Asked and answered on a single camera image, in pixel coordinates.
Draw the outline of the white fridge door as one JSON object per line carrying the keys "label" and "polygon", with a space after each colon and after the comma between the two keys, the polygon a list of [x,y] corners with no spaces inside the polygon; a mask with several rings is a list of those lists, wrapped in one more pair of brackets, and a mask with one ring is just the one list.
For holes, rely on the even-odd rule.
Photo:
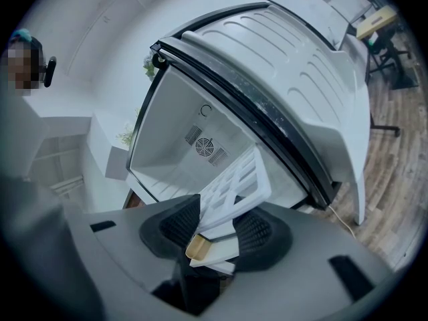
{"label": "white fridge door", "polygon": [[335,183],[348,183],[354,220],[361,224],[370,108],[364,76],[350,56],[332,51],[274,6],[223,17],[181,39],[263,94],[257,106],[286,134],[295,161],[323,200],[333,201]]}

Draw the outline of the white grid tray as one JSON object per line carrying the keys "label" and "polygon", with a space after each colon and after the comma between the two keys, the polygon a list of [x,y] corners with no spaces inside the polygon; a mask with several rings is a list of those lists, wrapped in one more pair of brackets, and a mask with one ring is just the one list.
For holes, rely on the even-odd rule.
{"label": "white grid tray", "polygon": [[206,238],[229,235],[229,222],[267,201],[272,188],[258,146],[248,148],[200,191],[196,233]]}

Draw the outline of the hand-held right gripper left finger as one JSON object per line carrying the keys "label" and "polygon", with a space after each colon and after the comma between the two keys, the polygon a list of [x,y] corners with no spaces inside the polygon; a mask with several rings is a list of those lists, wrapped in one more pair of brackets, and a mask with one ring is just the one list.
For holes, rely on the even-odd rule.
{"label": "hand-held right gripper left finger", "polygon": [[198,228],[201,196],[185,195],[155,203],[153,208],[154,214],[140,226],[140,239],[156,257],[177,259]]}

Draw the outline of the yellow table with black legs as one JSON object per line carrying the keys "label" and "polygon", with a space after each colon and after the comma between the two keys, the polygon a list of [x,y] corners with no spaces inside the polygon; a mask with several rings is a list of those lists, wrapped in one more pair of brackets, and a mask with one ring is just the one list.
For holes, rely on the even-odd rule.
{"label": "yellow table with black legs", "polygon": [[399,50],[393,43],[396,34],[396,21],[398,13],[387,5],[364,19],[356,28],[356,38],[361,40],[368,48],[368,56],[375,62],[376,68],[370,69],[369,74],[383,73],[386,69],[395,70],[392,90],[416,88],[419,83],[412,68],[406,68],[402,56],[410,60],[412,54],[409,50]]}

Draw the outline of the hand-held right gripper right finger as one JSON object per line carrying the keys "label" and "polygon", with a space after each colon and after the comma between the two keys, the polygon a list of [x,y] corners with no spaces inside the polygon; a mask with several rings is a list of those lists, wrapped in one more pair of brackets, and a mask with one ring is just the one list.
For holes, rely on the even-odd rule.
{"label": "hand-held right gripper right finger", "polygon": [[236,272],[258,272],[270,269],[289,252],[293,235],[281,219],[260,208],[254,208],[233,220],[239,255]]}

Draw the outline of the yellow wooden dish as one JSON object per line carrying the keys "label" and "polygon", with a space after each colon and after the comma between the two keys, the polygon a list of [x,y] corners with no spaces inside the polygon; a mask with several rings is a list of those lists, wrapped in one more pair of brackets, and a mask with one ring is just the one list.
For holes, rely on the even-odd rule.
{"label": "yellow wooden dish", "polygon": [[212,242],[200,234],[196,234],[188,244],[185,255],[189,259],[202,261],[212,246]]}

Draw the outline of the teal hair clip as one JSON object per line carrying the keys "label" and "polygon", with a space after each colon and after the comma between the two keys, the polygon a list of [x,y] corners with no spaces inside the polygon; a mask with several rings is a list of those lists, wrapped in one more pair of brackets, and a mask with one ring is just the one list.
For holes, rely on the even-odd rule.
{"label": "teal hair clip", "polygon": [[27,30],[27,29],[16,29],[11,34],[9,41],[11,43],[14,43],[17,41],[31,43],[32,42],[32,36],[31,36],[29,30]]}

